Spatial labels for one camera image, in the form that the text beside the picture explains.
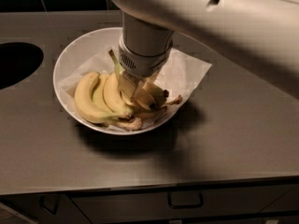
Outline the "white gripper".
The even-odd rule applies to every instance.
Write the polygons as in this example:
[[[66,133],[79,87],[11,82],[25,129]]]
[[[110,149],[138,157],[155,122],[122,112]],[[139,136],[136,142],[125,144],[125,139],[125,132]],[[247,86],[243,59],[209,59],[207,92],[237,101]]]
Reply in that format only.
[[[132,100],[137,90],[138,77],[146,77],[146,81],[154,83],[160,70],[168,60],[172,45],[166,51],[154,56],[141,55],[128,49],[124,38],[119,41],[119,61],[125,69],[119,74],[119,90],[129,100]]]

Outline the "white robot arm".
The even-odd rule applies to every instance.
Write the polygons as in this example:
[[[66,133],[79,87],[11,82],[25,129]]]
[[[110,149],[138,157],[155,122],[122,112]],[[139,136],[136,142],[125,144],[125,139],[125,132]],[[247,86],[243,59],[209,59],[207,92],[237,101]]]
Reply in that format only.
[[[299,94],[299,0],[111,0],[124,69],[149,77],[181,33],[291,96]]]

